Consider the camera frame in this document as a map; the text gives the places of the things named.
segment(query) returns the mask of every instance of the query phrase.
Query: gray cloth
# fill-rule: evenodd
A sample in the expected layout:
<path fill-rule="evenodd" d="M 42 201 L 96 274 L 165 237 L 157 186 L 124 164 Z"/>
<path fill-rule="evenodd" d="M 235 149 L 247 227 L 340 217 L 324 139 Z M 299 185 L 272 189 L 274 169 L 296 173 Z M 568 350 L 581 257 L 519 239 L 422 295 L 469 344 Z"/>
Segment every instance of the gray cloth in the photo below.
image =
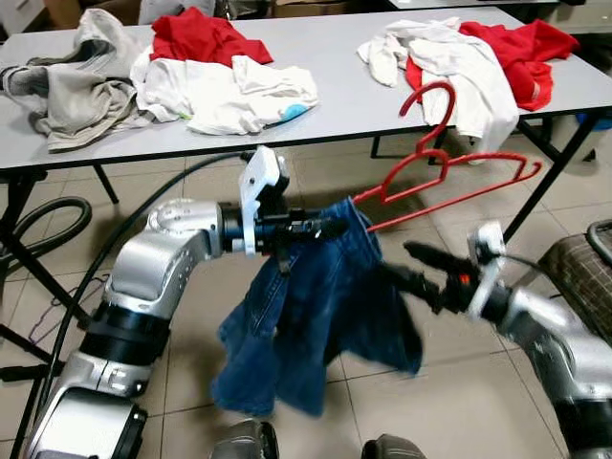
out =
<path fill-rule="evenodd" d="M 143 48 L 112 14 L 89 9 L 69 55 L 5 69 L 3 89 L 37 114 L 34 128 L 49 150 L 83 146 L 123 124 L 142 125 L 129 73 Z"/>
<path fill-rule="evenodd" d="M 162 16 L 176 15 L 195 7 L 207 16 L 214 16 L 215 0 L 142 0 L 139 24 L 153 24 Z"/>

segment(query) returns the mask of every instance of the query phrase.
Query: red plastic hanger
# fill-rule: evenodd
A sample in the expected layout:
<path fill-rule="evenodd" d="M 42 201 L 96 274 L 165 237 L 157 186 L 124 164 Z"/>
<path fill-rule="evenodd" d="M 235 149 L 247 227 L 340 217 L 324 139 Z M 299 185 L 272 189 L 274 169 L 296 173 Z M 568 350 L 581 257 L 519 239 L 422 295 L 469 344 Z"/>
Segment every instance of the red plastic hanger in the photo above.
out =
<path fill-rule="evenodd" d="M 406 156 L 403 160 L 401 160 L 399 163 L 393 166 L 391 171 L 388 173 L 388 175 L 386 176 L 386 178 L 382 181 L 380 185 L 374 186 L 373 188 L 370 188 L 364 191 L 363 193 L 358 194 L 357 196 L 353 197 L 353 203 L 358 204 L 374 196 L 378 196 L 380 198 L 381 204 L 383 206 L 394 203 L 396 201 L 399 201 L 400 199 L 407 198 L 408 196 L 411 196 L 420 191 L 423 191 L 424 189 L 439 185 L 446 179 L 448 175 L 448 170 L 450 168 L 452 168 L 455 165 L 467 163 L 469 161 L 474 161 L 474 160 L 517 161 L 519 162 L 519 164 L 516 168 L 516 172 L 510 180 L 502 182 L 500 184 L 485 186 L 484 188 L 474 191 L 472 193 L 468 193 L 463 196 L 459 196 L 457 198 L 451 198 L 442 203 L 430 206 L 428 208 L 417 210 L 407 215 L 403 215 L 397 218 L 393 218 L 391 220 L 387 220 L 386 222 L 382 222 L 382 223 L 373 225 L 370 228 L 368 228 L 368 231 L 370 232 L 382 230 L 384 228 L 388 228 L 393 225 L 398 225 L 407 220 L 411 220 L 413 218 L 417 218 L 422 215 L 427 215 L 428 213 L 431 213 L 434 210 L 445 208 L 453 204 L 461 203 L 475 196 L 480 196 L 481 194 L 485 194 L 490 191 L 494 191 L 495 189 L 499 189 L 504 186 L 509 186 L 509 185 L 517 184 L 519 182 L 523 182 L 525 180 L 529 180 L 532 177 L 534 177 L 542 168 L 542 162 L 535 161 L 533 164 L 532 171 L 527 175 L 522 175 L 525 169 L 525 166 L 527 165 L 528 160 L 524 156 L 519 155 L 517 153 L 477 153 L 473 155 L 466 155 L 466 156 L 461 156 L 459 158 L 451 159 L 448 157 L 447 152 L 444 151 L 443 149 L 426 148 L 426 144 L 429 141 L 432 141 L 433 139 L 438 137 L 442 133 L 442 131 L 447 127 L 448 121 L 450 120 L 450 115 L 452 114 L 452 110 L 454 109 L 454 105 L 455 105 L 456 96 L 455 96 L 454 88 L 450 84 L 444 81 L 435 81 L 433 83 L 429 83 L 421 87 L 418 91 L 413 92 L 410 95 L 410 97 L 406 99 L 406 101 L 402 105 L 402 108 L 400 109 L 400 116 L 402 117 L 405 116 L 405 114 L 408 112 L 412 104 L 417 99 L 419 99 L 423 95 L 423 93 L 426 93 L 427 91 L 431 91 L 432 89 L 444 89 L 448 92 L 448 107 L 447 107 L 447 112 L 445 113 L 444 118 L 442 119 L 442 122 L 438 124 L 430 133 L 423 136 L 423 138 L 417 142 L 416 151 L 414 153 Z M 440 162 L 442 163 L 442 168 L 440 169 L 440 175 L 438 176 L 437 179 L 433 179 L 422 185 L 413 186 L 412 188 L 406 189 L 404 191 L 400 191 L 395 194 L 391 194 L 391 195 L 388 194 L 389 186 L 393 182 L 393 179 L 395 178 L 395 176 L 402 169 L 404 169 L 406 166 L 408 166 L 410 163 L 416 160 L 422 159 L 423 157 L 431 157 L 431 156 L 438 158 Z"/>

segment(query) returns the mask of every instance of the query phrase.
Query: gray table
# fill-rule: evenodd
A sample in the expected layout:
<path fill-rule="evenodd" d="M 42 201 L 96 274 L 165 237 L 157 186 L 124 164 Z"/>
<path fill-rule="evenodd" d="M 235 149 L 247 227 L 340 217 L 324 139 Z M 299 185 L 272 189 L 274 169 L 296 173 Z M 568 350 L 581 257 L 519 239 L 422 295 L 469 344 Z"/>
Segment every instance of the gray table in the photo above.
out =
<path fill-rule="evenodd" d="M 459 16 L 484 24 L 515 28 L 520 23 L 497 8 L 393 11 L 344 16 L 238 21 L 236 28 L 249 38 L 260 38 L 274 58 L 273 67 L 298 65 L 309 69 L 319 90 L 320 105 L 288 123 L 256 136 L 206 136 L 186 130 L 181 121 L 116 133 L 77 151 L 50 154 L 45 139 L 27 123 L 27 112 L 0 98 L 0 171 L 16 168 L 61 168 L 120 163 L 271 146 L 369 137 L 426 127 L 420 110 L 400 119 L 398 110 L 411 92 L 401 81 L 386 88 L 369 75 L 356 55 L 357 47 L 385 25 L 410 18 L 417 21 Z M 148 27 L 130 28 L 150 40 Z M 0 51 L 0 60 L 23 63 L 35 55 L 63 55 L 71 50 L 73 31 L 13 35 Z M 541 118 L 612 106 L 612 79 L 572 56 L 553 63 L 552 102 L 525 118 Z"/>
<path fill-rule="evenodd" d="M 398 10 L 487 7 L 502 5 L 558 5 L 558 0 L 387 0 Z"/>

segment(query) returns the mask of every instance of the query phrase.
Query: blue label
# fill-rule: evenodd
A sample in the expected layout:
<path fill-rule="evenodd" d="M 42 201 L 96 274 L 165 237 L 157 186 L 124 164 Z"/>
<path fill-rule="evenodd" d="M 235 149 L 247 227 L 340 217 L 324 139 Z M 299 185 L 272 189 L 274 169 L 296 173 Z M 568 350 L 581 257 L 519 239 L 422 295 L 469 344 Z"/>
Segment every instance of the blue label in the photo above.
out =
<path fill-rule="evenodd" d="M 294 103 L 293 105 L 290 105 L 289 107 L 287 107 L 287 110 L 285 110 L 285 113 L 283 113 L 283 116 L 280 120 L 281 121 L 292 120 L 295 117 L 299 117 L 302 113 L 304 113 L 307 110 L 308 110 L 308 107 L 306 107 L 306 105 L 302 105 L 300 103 Z"/>

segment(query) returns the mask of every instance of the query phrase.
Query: denim fabric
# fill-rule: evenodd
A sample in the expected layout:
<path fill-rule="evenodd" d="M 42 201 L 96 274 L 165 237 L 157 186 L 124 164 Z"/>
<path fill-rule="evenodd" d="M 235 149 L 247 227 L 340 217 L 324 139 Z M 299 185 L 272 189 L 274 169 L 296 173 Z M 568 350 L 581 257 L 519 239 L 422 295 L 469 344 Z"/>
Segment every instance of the denim fabric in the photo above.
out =
<path fill-rule="evenodd" d="M 378 276 L 381 249 L 351 200 L 325 209 L 348 230 L 295 244 L 291 275 L 274 259 L 219 328 L 228 362 L 212 383 L 214 402 L 263 416 L 274 397 L 311 415 L 323 411 L 326 366 L 340 352 L 416 373 L 422 344 L 396 288 Z"/>

